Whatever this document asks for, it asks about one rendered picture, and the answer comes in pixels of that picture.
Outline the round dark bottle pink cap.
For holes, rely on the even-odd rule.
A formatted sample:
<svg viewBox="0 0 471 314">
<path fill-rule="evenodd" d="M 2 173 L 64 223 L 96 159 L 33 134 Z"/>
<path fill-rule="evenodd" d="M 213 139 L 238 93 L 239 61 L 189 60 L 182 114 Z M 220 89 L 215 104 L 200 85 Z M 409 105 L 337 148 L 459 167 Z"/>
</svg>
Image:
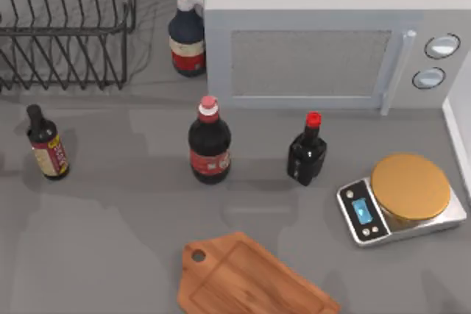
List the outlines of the round dark bottle pink cap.
<svg viewBox="0 0 471 314">
<path fill-rule="evenodd" d="M 203 96 L 188 130 L 190 166 L 194 176 L 206 185 L 223 181 L 230 171 L 231 131 L 219 114 L 215 96 Z"/>
</svg>

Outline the square black bottle red cap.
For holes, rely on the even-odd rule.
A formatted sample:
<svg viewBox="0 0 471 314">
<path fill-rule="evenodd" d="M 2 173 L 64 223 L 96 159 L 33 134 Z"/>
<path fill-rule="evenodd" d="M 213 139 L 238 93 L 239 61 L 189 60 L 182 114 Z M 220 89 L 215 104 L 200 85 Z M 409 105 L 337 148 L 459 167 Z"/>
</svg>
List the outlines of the square black bottle red cap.
<svg viewBox="0 0 471 314">
<path fill-rule="evenodd" d="M 327 153 L 327 143 L 319 136 L 322 115 L 311 111 L 305 127 L 288 149 L 287 174 L 303 186 L 319 175 Z"/>
</svg>

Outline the microwave door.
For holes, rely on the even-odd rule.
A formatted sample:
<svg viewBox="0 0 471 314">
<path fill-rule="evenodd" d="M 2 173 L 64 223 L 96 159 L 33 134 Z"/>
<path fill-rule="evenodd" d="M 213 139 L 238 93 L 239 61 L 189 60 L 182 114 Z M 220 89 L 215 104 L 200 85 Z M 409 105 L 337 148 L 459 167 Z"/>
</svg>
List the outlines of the microwave door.
<svg viewBox="0 0 471 314">
<path fill-rule="evenodd" d="M 227 107 L 381 109 L 405 31 L 399 10 L 208 10 L 208 90 Z"/>
</svg>

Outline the wooden cutting board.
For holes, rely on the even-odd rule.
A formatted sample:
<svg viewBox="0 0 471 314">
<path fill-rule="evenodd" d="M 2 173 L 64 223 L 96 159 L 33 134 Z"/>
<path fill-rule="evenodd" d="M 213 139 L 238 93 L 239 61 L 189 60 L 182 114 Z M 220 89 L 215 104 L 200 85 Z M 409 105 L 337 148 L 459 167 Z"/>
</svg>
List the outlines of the wooden cutting board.
<svg viewBox="0 0 471 314">
<path fill-rule="evenodd" d="M 326 292 L 243 232 L 187 243 L 182 266 L 185 314 L 340 314 Z"/>
</svg>

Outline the silver kitchen scale gold plate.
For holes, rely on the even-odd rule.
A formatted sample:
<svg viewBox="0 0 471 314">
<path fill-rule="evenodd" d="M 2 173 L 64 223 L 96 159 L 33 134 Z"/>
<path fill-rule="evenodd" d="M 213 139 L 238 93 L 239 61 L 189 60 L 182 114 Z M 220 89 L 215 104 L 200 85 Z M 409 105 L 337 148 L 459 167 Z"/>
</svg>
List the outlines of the silver kitchen scale gold plate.
<svg viewBox="0 0 471 314">
<path fill-rule="evenodd" d="M 336 198 L 360 247 L 430 234 L 467 220 L 445 172 L 418 154 L 384 157 L 369 176 L 339 188 Z"/>
</svg>

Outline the slim dark bottle black cap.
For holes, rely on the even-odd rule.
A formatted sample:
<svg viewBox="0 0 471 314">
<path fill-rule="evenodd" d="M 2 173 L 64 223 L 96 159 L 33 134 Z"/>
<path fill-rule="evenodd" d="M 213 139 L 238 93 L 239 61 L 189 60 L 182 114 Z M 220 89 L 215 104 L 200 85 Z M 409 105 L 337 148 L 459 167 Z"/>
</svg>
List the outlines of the slim dark bottle black cap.
<svg viewBox="0 0 471 314">
<path fill-rule="evenodd" d="M 56 124 L 43 115 L 38 104 L 26 108 L 29 139 L 41 173 L 50 180 L 60 180 L 69 172 L 69 162 Z"/>
</svg>

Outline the microwave knob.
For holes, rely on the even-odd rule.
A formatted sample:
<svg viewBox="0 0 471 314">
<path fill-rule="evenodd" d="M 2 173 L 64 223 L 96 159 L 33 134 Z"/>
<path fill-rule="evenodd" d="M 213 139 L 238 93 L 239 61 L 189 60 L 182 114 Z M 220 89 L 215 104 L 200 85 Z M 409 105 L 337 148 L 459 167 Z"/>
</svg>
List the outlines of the microwave knob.
<svg viewBox="0 0 471 314">
<path fill-rule="evenodd" d="M 453 55 L 460 47 L 460 38 L 452 33 L 431 38 L 424 48 L 427 57 L 440 60 Z"/>
<path fill-rule="evenodd" d="M 446 73 L 438 67 L 418 71 L 412 78 L 412 84 L 419 90 L 436 88 L 446 79 Z"/>
</svg>

